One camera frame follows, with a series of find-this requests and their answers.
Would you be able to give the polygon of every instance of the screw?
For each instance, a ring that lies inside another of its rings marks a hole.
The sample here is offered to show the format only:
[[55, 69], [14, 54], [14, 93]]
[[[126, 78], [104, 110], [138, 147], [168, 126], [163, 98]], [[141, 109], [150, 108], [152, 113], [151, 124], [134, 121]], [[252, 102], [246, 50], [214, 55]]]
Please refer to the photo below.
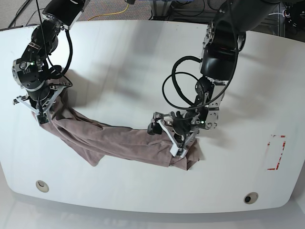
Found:
[[207, 129], [210, 129], [212, 127], [212, 123], [208, 123], [206, 126], [205, 126]]
[[21, 63], [20, 63], [20, 68], [21, 69], [25, 69], [27, 67], [27, 63], [25, 63], [24, 61], [22, 61]]

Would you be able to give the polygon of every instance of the black cable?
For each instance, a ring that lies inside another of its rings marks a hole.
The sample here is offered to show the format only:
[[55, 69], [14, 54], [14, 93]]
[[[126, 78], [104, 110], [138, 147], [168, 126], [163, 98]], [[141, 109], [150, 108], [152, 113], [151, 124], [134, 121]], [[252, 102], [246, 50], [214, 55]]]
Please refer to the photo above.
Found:
[[233, 76], [234, 76], [234, 73], [235, 73], [235, 70], [236, 70], [236, 66], [237, 66], [237, 60], [238, 60], [238, 43], [237, 43], [237, 35], [236, 35], [236, 31], [235, 31], [235, 28], [234, 28], [234, 21], [233, 21], [233, 16], [232, 16], [232, 8], [231, 8], [231, 0], [227, 0], [227, 5], [228, 5], [228, 9], [229, 9], [229, 13], [230, 13], [230, 24], [231, 24], [231, 27], [232, 27], [232, 32], [233, 32], [233, 36], [234, 36], [234, 43], [235, 43], [235, 54], [234, 54], [234, 67], [233, 67], [233, 70], [231, 72], [231, 76], [230, 76], [230, 79], [227, 83], [227, 85], [223, 88], [223, 90], [214, 98], [214, 99], [211, 99], [209, 102], [203, 104], [203, 105], [200, 105], [200, 106], [191, 106], [191, 107], [179, 107], [179, 106], [175, 106], [173, 105], [172, 103], [170, 103], [168, 100], [167, 103], [169, 105], [171, 105], [172, 107], [176, 108], [176, 109], [180, 109], [180, 110], [196, 110], [196, 109], [199, 109], [199, 108], [202, 108], [204, 106], [207, 106], [209, 105], [210, 103], [214, 102], [216, 99], [218, 99], [220, 96], [223, 95], [223, 93], [227, 90], [228, 86], [230, 85], [232, 79], [233, 79]]
[[196, 17], [196, 16], [202, 14], [204, 12], [204, 10], [205, 10], [205, 2], [203, 0], [203, 10], [200, 13], [198, 13], [198, 14], [195, 14], [195, 15], [185, 15], [185, 14], [179, 13], [177, 11], [174, 11], [174, 12], [177, 13], [177, 14], [180, 14], [182, 16], [185, 16], [185, 17]]
[[67, 72], [67, 70], [70, 68], [70, 64], [71, 64], [72, 56], [73, 56], [73, 45], [72, 45], [72, 40], [71, 40], [71, 37], [70, 37], [69, 30], [66, 30], [66, 36], [67, 36], [67, 40], [68, 40], [68, 43], [69, 43], [70, 53], [69, 53], [67, 65], [64, 68], [64, 70], [62, 71], [62, 74], [64, 74], [64, 75]]
[[212, 10], [218, 11], [218, 9], [215, 9], [211, 6], [211, 0], [208, 0], [208, 7], [210, 7], [210, 9]]
[[200, 63], [201, 60], [197, 57], [194, 57], [194, 56], [185, 56], [185, 57], [182, 57], [180, 58], [174, 65], [173, 65], [173, 69], [172, 69], [172, 80], [173, 80], [173, 85], [175, 86], [175, 89], [178, 93], [178, 95], [180, 96], [180, 98], [182, 98], [186, 103], [188, 103], [190, 106], [193, 106], [194, 103], [192, 103], [188, 98], [186, 98], [184, 96], [184, 94], [182, 93], [178, 83], [177, 83], [177, 80], [176, 80], [176, 69], [178, 67], [179, 64], [181, 64], [183, 61], [187, 61], [187, 60], [190, 60], [190, 61], [195, 61], [195, 62], [198, 62]]
[[25, 24], [25, 26], [27, 26], [30, 22], [30, 20], [32, 19], [32, 17], [34, 16], [34, 14], [37, 12], [38, 10], [35, 10], [35, 12], [32, 14], [32, 16], [30, 17], [30, 19], [28, 20], [28, 22]]
[[153, 11], [151, 10], [151, 17], [148, 20], [151, 20], [153, 18]]
[[16, 23], [16, 19], [20, 16], [20, 14], [25, 10], [25, 8], [29, 5], [29, 3], [31, 2], [32, 0], [26, 0], [19, 8], [19, 10], [17, 11], [15, 17], [13, 18], [13, 20], [10, 22], [8, 28], [10, 28], [13, 23]]
[[[38, 0], [36, 0], [36, 6], [37, 6], [37, 12], [38, 12], [38, 16], [39, 16], [39, 21], [40, 21], [40, 26], [41, 26], [41, 33], [42, 33], [42, 38], [43, 38], [43, 44], [44, 44], [44, 49], [45, 49], [45, 53], [47, 55], [47, 59], [50, 63], [50, 65], [52, 66], [52, 68], [54, 69], [54, 71], [56, 71], [59, 75], [61, 75], [62, 77], [64, 77], [69, 83], [70, 85], [66, 86], [66, 87], [72, 87], [73, 86], [73, 83], [63, 74], [61, 73], [60, 71], [58, 71], [54, 65], [52, 64], [51, 60], [49, 59], [49, 55], [47, 53], [47, 47], [46, 47], [46, 41], [45, 41], [45, 38], [44, 38], [44, 33], [43, 33], [43, 28], [42, 28], [42, 19], [41, 19], [41, 15], [40, 15], [40, 11], [39, 11], [39, 5], [38, 5]], [[68, 39], [68, 43], [69, 43], [69, 47], [71, 48], [70, 49], [70, 54], [69, 54], [69, 58], [68, 58], [68, 62], [67, 62], [67, 65], [70, 66], [70, 63], [71, 63], [71, 60], [72, 60], [72, 57], [70, 58], [71, 54], [73, 54], [73, 50], [72, 50], [72, 42], [71, 42], [71, 38], [70, 38], [70, 34], [69, 32], [66, 31], [66, 35], [67, 35], [67, 39]], [[52, 86], [52, 85], [61, 85], [62, 84], [49, 84], [48, 86]], [[40, 101], [40, 95], [41, 95], [41, 92], [43, 90], [40, 91], [39, 95], [38, 95], [38, 104], [39, 104], [39, 111], [40, 112], [43, 112], [43, 108], [42, 108], [42, 104], [41, 104], [41, 101]]]
[[40, 26], [41, 26], [41, 33], [42, 33], [42, 38], [43, 38], [44, 50], [45, 50], [45, 52], [46, 52], [47, 59], [48, 59], [50, 65], [52, 66], [52, 68], [53, 68], [59, 75], [61, 75], [62, 77], [64, 77], [64, 78], [71, 84], [71, 86], [73, 86], [73, 83], [72, 83], [64, 74], [62, 74], [60, 71], [58, 71], [58, 70], [54, 67], [54, 65], [52, 64], [51, 60], [49, 59], [49, 55], [48, 55], [48, 53], [47, 53], [46, 41], [45, 41], [45, 39], [44, 39], [44, 33], [43, 33], [43, 27], [42, 27], [42, 19], [41, 19], [41, 15], [40, 15], [40, 11], [39, 11], [38, 0], [36, 0], [36, 6], [37, 6], [37, 11], [39, 12], [39, 13], [38, 13], [38, 16], [39, 16], [39, 21], [40, 21]]
[[[176, 75], [178, 75], [178, 74], [186, 74], [186, 75], [189, 75], [189, 76], [193, 77], [197, 82], [199, 82], [199, 80], [196, 78], [196, 76], [194, 76], [194, 75], [192, 75], [192, 74], [190, 74], [190, 73], [186, 73], [186, 72], [177, 72]], [[165, 95], [165, 91], [164, 91], [165, 84], [166, 84], [166, 82], [168, 81], [168, 79], [171, 78], [171, 76], [172, 76], [172, 75], [169, 75], [169, 76], [164, 80], [164, 82], [163, 82], [163, 84], [162, 84], [162, 94], [163, 94], [163, 97], [164, 97], [164, 99], [166, 100], [166, 102], [167, 102], [169, 105], [174, 106], [174, 105], [167, 99], [167, 97], [166, 97], [166, 95]], [[195, 116], [196, 116], [196, 114], [194, 114], [193, 116], [188, 117], [188, 118], [175, 118], [175, 120], [188, 120], [188, 119], [194, 118]]]

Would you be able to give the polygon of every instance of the metal bracket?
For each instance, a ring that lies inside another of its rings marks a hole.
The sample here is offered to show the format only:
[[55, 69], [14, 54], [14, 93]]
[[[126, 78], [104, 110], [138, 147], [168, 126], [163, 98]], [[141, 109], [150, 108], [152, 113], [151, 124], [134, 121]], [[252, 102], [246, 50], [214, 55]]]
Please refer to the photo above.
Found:
[[172, 3], [171, 1], [160, 1], [160, 0], [150, 1], [153, 17], [156, 16], [166, 17], [171, 3]]
[[180, 152], [180, 157], [184, 158], [189, 150], [187, 148], [187, 146], [189, 145], [189, 143], [191, 141], [193, 141], [195, 139], [196, 135], [198, 134], [198, 129], [196, 129], [194, 132], [192, 132], [192, 134], [189, 137], [186, 138], [186, 140], [184, 142], [184, 147], [181, 148], [178, 146], [179, 143], [176, 141], [176, 139], [171, 135], [170, 130], [166, 128], [165, 121], [162, 119], [159, 119], [157, 122], [160, 124], [163, 131], [168, 135], [171, 142], [173, 143], [173, 146], [170, 149], [170, 153], [172, 154], [172, 156], [177, 156], [177, 154]]
[[30, 104], [28, 104], [26, 101], [29, 100], [29, 96], [18, 96], [16, 99], [13, 100], [13, 104], [18, 104], [21, 103], [24, 106], [26, 106], [27, 108], [29, 108], [32, 112], [35, 113], [36, 116], [36, 120], [38, 122], [39, 125], [41, 124], [45, 124], [50, 122], [51, 119], [51, 114], [50, 114], [50, 108], [52, 107], [52, 105], [54, 104], [56, 98], [58, 95], [60, 95], [60, 93], [62, 93], [63, 89], [65, 89], [66, 86], [63, 84], [62, 86], [59, 86], [57, 91], [53, 94], [53, 96], [48, 99], [42, 106], [45, 106], [43, 108], [43, 113], [41, 114], [39, 112], [39, 109], [35, 109], [33, 108]]

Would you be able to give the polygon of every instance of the circular hole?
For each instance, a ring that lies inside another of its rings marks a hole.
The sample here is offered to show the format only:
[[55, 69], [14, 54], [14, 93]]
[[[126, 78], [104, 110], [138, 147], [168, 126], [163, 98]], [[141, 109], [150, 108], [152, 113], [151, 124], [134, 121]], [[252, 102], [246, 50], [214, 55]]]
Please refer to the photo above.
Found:
[[258, 194], [256, 192], [251, 192], [247, 196], [244, 197], [245, 204], [253, 204], [257, 201]]
[[40, 192], [48, 192], [49, 191], [49, 186], [45, 182], [43, 182], [42, 180], [36, 181], [36, 188], [38, 188], [38, 190]]
[[249, 202], [251, 201], [251, 197], [246, 197], [246, 198], [244, 199], [244, 201], [245, 201], [246, 203], [249, 203]]

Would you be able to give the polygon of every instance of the fabric fold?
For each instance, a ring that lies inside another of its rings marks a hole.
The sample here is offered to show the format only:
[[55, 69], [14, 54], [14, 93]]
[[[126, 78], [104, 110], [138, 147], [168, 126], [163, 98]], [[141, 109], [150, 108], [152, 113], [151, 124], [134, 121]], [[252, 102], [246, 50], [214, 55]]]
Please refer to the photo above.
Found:
[[173, 157], [170, 153], [172, 143], [165, 133], [149, 135], [146, 130], [109, 126], [91, 120], [68, 106], [66, 89], [52, 107], [50, 123], [41, 126], [59, 137], [92, 166], [96, 166], [104, 156], [163, 167], [175, 166], [184, 170], [199, 161], [196, 141], [185, 158]]

